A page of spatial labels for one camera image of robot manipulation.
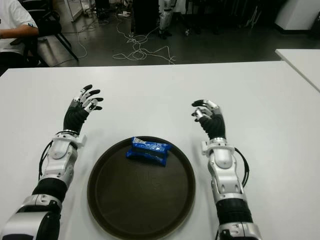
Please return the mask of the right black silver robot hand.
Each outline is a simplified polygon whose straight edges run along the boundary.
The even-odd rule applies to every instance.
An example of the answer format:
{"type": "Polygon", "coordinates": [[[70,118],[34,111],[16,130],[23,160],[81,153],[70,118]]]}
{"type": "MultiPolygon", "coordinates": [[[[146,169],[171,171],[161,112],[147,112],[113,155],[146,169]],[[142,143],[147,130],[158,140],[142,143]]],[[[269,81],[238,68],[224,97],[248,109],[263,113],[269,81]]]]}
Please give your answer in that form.
{"type": "Polygon", "coordinates": [[[210,140],[215,138],[226,139],[225,121],[220,107],[211,100],[200,99],[191,104],[195,108],[191,114],[195,117],[210,140]]]}

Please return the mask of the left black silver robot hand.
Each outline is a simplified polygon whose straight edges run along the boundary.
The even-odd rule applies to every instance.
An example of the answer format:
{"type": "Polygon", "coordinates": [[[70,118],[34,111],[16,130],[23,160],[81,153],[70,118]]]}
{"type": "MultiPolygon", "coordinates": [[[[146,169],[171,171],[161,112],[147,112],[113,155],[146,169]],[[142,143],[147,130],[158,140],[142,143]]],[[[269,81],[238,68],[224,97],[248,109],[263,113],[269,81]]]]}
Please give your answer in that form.
{"type": "Polygon", "coordinates": [[[75,95],[64,115],[63,130],[65,132],[73,132],[79,135],[89,114],[103,109],[99,106],[99,102],[104,99],[96,97],[100,92],[100,89],[93,89],[93,85],[89,84],[75,95]]]}

